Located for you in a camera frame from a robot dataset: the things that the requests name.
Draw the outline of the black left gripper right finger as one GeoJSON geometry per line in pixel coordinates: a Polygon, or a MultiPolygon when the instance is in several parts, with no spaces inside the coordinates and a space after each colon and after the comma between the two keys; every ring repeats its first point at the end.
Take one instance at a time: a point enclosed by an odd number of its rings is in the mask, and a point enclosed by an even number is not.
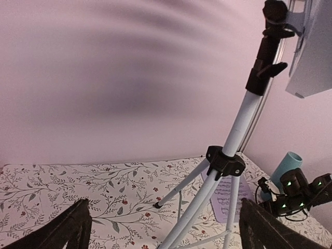
{"type": "Polygon", "coordinates": [[[288,228],[252,200],[243,198],[239,231],[243,248],[320,248],[321,245],[288,228]]]}

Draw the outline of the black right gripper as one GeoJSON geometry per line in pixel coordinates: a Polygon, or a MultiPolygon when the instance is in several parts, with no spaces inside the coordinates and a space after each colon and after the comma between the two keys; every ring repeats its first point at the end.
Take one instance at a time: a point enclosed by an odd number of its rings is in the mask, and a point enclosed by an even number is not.
{"type": "Polygon", "coordinates": [[[260,207],[265,209],[268,213],[272,215],[279,215],[279,203],[278,201],[267,200],[259,204],[260,207]]]}

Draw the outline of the light blue music stand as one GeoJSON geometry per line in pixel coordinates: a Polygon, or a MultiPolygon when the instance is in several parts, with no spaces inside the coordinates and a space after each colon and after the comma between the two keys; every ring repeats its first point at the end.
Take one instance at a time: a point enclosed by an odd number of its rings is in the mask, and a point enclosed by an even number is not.
{"type": "Polygon", "coordinates": [[[304,1],[295,12],[295,1],[266,1],[263,7],[265,30],[255,63],[250,71],[244,99],[224,146],[210,146],[205,159],[172,191],[155,204],[161,208],[200,173],[207,177],[185,212],[161,242],[160,248],[178,248],[179,243],[201,214],[221,180],[231,178],[226,230],[220,235],[229,245],[236,216],[240,177],[245,169],[237,150],[265,95],[270,79],[289,69],[286,91],[300,99],[331,89],[331,1],[304,1]]]}

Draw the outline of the purple sheet music page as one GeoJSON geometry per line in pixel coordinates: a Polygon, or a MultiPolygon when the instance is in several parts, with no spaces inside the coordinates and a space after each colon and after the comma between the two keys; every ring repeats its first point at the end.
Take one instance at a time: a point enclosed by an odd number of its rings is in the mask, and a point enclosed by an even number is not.
{"type": "MultiPolygon", "coordinates": [[[[225,224],[227,222],[229,202],[230,202],[230,192],[231,192],[231,176],[227,176],[220,181],[218,187],[216,188],[216,190],[212,194],[212,197],[210,198],[210,204],[212,205],[214,219],[218,223],[225,224]]],[[[240,209],[242,206],[241,200],[243,198],[254,201],[254,194],[252,193],[252,190],[250,189],[250,186],[246,182],[244,176],[241,175],[236,214],[234,216],[235,223],[239,222],[240,209]]]]}

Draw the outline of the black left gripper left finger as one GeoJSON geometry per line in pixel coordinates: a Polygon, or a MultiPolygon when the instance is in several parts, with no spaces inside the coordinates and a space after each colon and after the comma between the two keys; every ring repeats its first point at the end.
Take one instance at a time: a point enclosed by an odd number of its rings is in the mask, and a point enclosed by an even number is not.
{"type": "Polygon", "coordinates": [[[92,227],[88,204],[88,199],[78,200],[45,226],[5,248],[88,248],[92,227]]]}

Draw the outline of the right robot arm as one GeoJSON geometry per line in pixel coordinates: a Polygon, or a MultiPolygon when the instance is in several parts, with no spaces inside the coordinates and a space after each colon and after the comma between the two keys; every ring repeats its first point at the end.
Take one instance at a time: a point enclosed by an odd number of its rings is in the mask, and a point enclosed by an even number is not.
{"type": "Polygon", "coordinates": [[[270,198],[261,202],[274,217],[285,217],[331,201],[331,174],[321,175],[309,183],[300,168],[285,172],[279,180],[281,189],[264,177],[259,187],[270,198]]]}

